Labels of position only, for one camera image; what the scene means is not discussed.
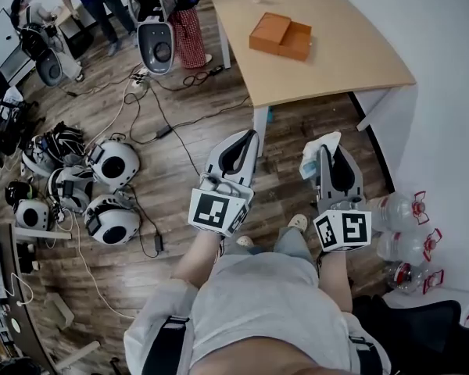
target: wooden floor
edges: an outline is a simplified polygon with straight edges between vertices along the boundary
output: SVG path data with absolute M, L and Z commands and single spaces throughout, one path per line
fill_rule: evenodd
M 215 13 L 210 0 L 202 0 L 199 6 L 206 51 L 213 54 L 214 67 L 221 64 L 220 42 Z M 122 35 L 124 46 L 112 58 L 106 56 L 106 41 L 96 31 L 95 42 L 83 57 L 86 80 L 82 84 L 64 82 L 63 88 L 82 92 L 96 85 L 124 79 L 140 62 L 136 48 L 124 36 L 123 28 L 113 19 L 113 24 Z M 184 76 L 190 74 L 176 62 L 174 70 L 159 80 L 170 88 L 181 85 Z M 78 126 L 85 132 L 86 141 L 92 139 L 114 117 L 120 107 L 125 82 L 111 85 L 91 95 L 71 98 L 58 88 L 42 87 L 32 74 L 22 89 L 28 101 L 37 100 L 40 108 L 37 116 L 46 116 L 43 133 L 59 121 Z M 240 103 L 248 92 L 238 66 L 225 70 L 208 79 L 200 87 L 179 92 L 164 91 L 156 83 L 154 90 L 172 124 L 194 120 L 206 114 Z M 227 111 L 211 119 L 177 130 L 183 138 L 198 170 L 206 162 L 211 148 L 229 135 L 252 127 L 252 108 L 249 100 L 239 109 Z M 124 106 L 115 124 L 107 132 L 128 135 L 131 122 L 136 115 L 137 105 Z M 342 145 L 353 155 L 363 171 L 364 190 L 367 198 L 387 192 L 380 166 L 366 133 L 359 133 L 355 126 L 360 118 L 347 95 L 315 98 L 288 103 L 274 108 L 274 120 L 267 126 L 263 158 L 259 159 L 253 188 L 256 192 L 254 206 L 238 236 L 249 235 L 258 245 L 271 248 L 278 228 L 286 225 L 295 213 L 315 215 L 310 208 L 314 200 L 310 185 L 299 175 L 299 163 L 304 145 L 323 134 L 340 130 Z M 141 115 L 134 126 L 134 137 L 149 139 L 153 132 L 162 128 L 165 121 L 158 110 L 152 93 L 141 101 Z M 135 238 L 123 246 L 101 245 L 91 239 L 81 225 L 81 249 L 98 282 L 101 292 L 109 304 L 121 313 L 134 316 L 145 304 L 153 288 L 170 275 L 174 264 L 186 251 L 195 229 L 188 225 L 188 207 L 191 189 L 196 186 L 196 175 L 188 156 L 174 134 L 148 145 L 134 144 L 140 158 L 141 169 L 132 180 L 141 205 L 156 222 L 164 236 L 165 252 L 156 259 L 149 259 Z M 0 221 L 13 219 L 13 211 L 5 205 L 3 188 L 19 176 L 19 164 L 0 180 Z M 69 220 L 63 224 L 69 226 Z M 131 321 L 119 317 L 106 308 L 97 296 L 94 284 L 85 271 L 77 254 L 77 232 L 73 228 L 72 241 L 57 241 L 53 249 L 39 245 L 41 270 L 35 275 L 25 276 L 34 289 L 32 306 L 44 342 L 55 359 L 60 359 L 75 348 L 98 340 L 102 347 L 91 353 L 77 368 L 87 372 L 110 374 L 112 357 L 118 357 L 124 365 L 124 331 Z M 141 227 L 145 248 L 153 250 L 153 228 L 144 222 Z M 314 255 L 318 251 L 317 236 L 308 230 L 309 245 Z M 382 263 L 374 254 L 374 246 L 349 254 L 349 274 L 354 281 L 355 295 L 379 291 Z M 46 337 L 52 326 L 42 316 L 43 296 L 48 291 L 58 292 L 75 315 L 73 325 L 55 337 Z

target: black strap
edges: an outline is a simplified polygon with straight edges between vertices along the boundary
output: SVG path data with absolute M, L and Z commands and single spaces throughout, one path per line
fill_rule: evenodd
M 169 316 L 160 328 L 142 367 L 142 375 L 176 375 L 189 318 Z
M 349 336 L 349 340 L 356 345 L 361 375 L 382 375 L 382 361 L 375 345 L 364 337 Z

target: cardboard box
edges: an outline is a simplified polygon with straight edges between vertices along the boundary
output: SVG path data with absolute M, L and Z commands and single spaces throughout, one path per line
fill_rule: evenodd
M 311 27 L 287 16 L 266 12 L 249 36 L 249 47 L 305 61 L 310 53 Z

